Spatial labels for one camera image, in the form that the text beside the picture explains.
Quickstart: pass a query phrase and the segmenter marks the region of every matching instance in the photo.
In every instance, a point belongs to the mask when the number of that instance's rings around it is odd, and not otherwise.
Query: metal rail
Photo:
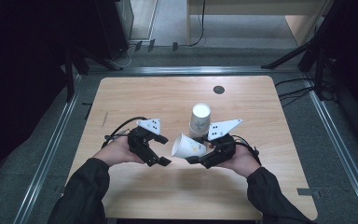
[[[82,78],[80,75],[77,75],[75,88],[79,90],[81,87]],[[68,123],[68,119],[72,114],[72,110],[76,104],[76,100],[78,97],[78,91],[74,94],[71,101],[68,102],[65,108],[62,111],[60,119],[57,123],[57,126],[53,132],[53,135],[48,142],[48,146],[46,148],[45,154],[39,166],[34,174],[34,178],[31,181],[28,189],[26,191],[25,197],[22,200],[21,207],[14,219],[15,224],[27,223],[29,216],[34,208],[34,203],[36,202],[37,196],[42,188],[43,182],[46,179],[46,175],[48,174],[48,169],[50,168],[51,162],[54,159],[54,155],[57,151],[57,146],[61,141],[63,131],[65,130],[66,124]]]
[[[308,80],[306,81],[306,86],[311,87],[313,86],[313,83]],[[344,167],[345,172],[348,175],[348,178],[351,181],[354,191],[358,196],[358,168],[352,159],[351,153],[345,146],[345,143],[342,140],[341,135],[339,134],[339,131],[334,124],[334,121],[332,120],[327,108],[325,107],[324,102],[319,100],[315,92],[310,93],[310,98],[315,105],[315,108],[318,111],[322,122],[324,123],[324,127],[330,136],[336,153]]]

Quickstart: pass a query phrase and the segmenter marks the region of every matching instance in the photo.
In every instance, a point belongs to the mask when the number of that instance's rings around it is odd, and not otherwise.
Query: black cable
[[[305,91],[305,92],[303,92],[301,95],[297,96],[296,99],[290,101],[289,103],[287,103],[287,104],[285,104],[285,105],[282,105],[282,107],[285,107],[285,106],[287,106],[287,105],[290,105],[292,102],[294,102],[294,101],[298,100],[299,98],[305,96],[305,95],[306,95],[307,93],[309,93],[309,92],[310,92],[310,91]]]
[[[194,44],[191,44],[191,45],[180,45],[180,46],[185,46],[185,47],[194,47],[196,45],[199,44],[199,42],[202,40],[203,38],[203,35],[204,35],[204,17],[205,17],[205,0],[203,1],[203,6],[202,6],[202,23],[201,23],[201,36],[200,36],[200,39],[194,43]]]
[[[275,87],[283,84],[283,83],[287,83],[287,82],[293,82],[293,81],[300,81],[300,80],[315,80],[313,78],[307,78],[307,77],[302,77],[302,78],[295,78],[295,79],[290,79],[290,80],[285,80],[285,81],[281,81],[281,82],[278,82],[277,84],[275,84]]]
[[[248,151],[252,154],[252,156],[255,158],[255,160],[258,162],[258,164],[261,165],[261,161],[258,158],[259,151],[257,150],[257,148],[253,149],[252,147],[250,147],[246,144],[243,144],[243,143],[239,143],[239,142],[236,142],[235,145],[246,147],[248,149]]]
[[[312,91],[313,89],[314,89],[314,87],[306,87],[306,88],[299,89],[297,91],[290,91],[290,92],[287,92],[287,93],[283,93],[281,95],[278,95],[278,97],[281,98],[283,96],[292,95],[294,93],[298,93],[298,92],[301,92],[301,91]]]
[[[120,126],[118,126],[118,128],[116,128],[111,134],[110,134],[110,137],[105,137],[106,138],[106,141],[103,143],[103,146],[102,147],[106,147],[106,145],[109,143],[109,141],[115,136],[115,135],[118,135],[116,134],[121,128],[123,128],[124,126],[126,126],[128,123],[134,121],[134,120],[137,120],[137,119],[147,119],[145,117],[135,117],[135,118],[132,118],[132,119],[129,119],[127,121],[125,121],[124,123],[122,123]]]
[[[250,146],[249,143],[242,137],[239,137],[237,135],[231,135],[232,137],[238,137],[240,140],[242,140],[242,142],[244,142],[246,145]]]

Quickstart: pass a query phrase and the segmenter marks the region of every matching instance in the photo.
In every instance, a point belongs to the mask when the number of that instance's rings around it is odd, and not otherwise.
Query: floor
[[[186,1],[131,0],[134,14],[133,42],[154,39],[156,46],[186,45]],[[202,16],[191,16],[190,43],[199,41]],[[140,34],[138,27],[143,27]],[[204,33],[197,47],[205,48],[257,48],[291,49],[296,41],[284,16],[213,16],[206,15]]]

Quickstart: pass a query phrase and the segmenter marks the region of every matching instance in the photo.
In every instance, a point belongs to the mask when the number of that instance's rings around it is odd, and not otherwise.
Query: white paper cup
[[[205,134],[208,134],[208,132],[209,132],[209,128],[208,128],[208,130],[206,131],[206,132],[204,132],[204,133],[199,133],[199,132],[196,132],[196,131],[194,131],[192,128],[191,128],[191,125],[190,124],[188,124],[188,130],[189,130],[189,136],[191,137],[191,138],[196,138],[196,137],[202,137],[203,135],[205,135]]]
[[[211,124],[211,108],[206,104],[193,106],[193,113],[190,120],[190,127],[196,133],[205,133]]]
[[[206,146],[185,136],[179,134],[173,143],[172,156],[178,158],[187,158],[191,156],[201,157],[206,154]]]

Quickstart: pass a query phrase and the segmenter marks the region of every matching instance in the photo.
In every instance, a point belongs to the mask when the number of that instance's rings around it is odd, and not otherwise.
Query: black sleeve
[[[248,200],[263,213],[264,224],[315,223],[305,217],[281,192],[278,179],[260,167],[248,176]]]
[[[105,223],[102,199],[109,188],[109,166],[88,159],[68,181],[48,223]]]

